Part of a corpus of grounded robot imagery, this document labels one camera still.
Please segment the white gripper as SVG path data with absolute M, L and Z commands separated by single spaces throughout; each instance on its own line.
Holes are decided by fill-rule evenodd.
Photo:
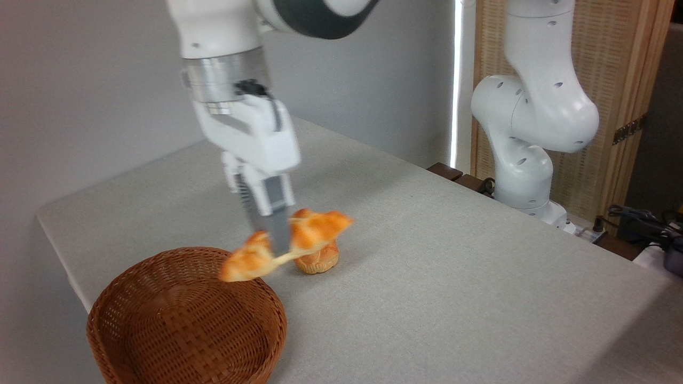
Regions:
M 289 205 L 284 175 L 279 174 L 301 162 L 288 110 L 278 100 L 257 95 L 229 102 L 228 115 L 212 114 L 207 103 L 192 105 L 204 136 L 224 150 L 221 161 L 227 183 L 239 195 L 253 231 L 268 234 L 275 254 L 288 253 Z

